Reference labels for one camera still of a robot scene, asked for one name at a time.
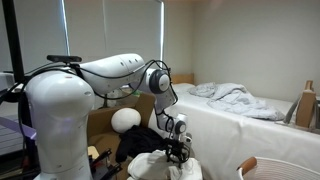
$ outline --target black cloth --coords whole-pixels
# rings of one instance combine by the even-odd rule
[[[119,137],[121,141],[116,152],[118,163],[125,161],[128,155],[134,158],[140,153],[151,153],[166,148],[164,139],[150,128],[134,125]]]

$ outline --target white ball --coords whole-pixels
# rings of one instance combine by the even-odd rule
[[[139,126],[140,122],[140,113],[132,108],[122,108],[115,112],[111,118],[112,128],[118,133],[126,132],[133,125]]]

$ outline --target wooden headboard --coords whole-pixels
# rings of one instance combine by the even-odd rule
[[[171,74],[172,84],[189,83],[194,84],[194,75],[191,74]]]

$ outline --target white bed sheet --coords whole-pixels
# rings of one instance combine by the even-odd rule
[[[251,156],[279,159],[320,172],[320,136],[270,121],[247,118],[215,110],[208,99],[177,92],[179,101],[166,109],[171,116],[188,116],[187,132],[204,177],[210,180],[237,179],[236,169]],[[284,114],[291,102],[266,98]],[[156,128],[155,116],[149,126]]]

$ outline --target basket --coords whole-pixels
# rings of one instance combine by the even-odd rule
[[[237,169],[239,180],[319,180],[320,173],[285,161],[251,157]]]

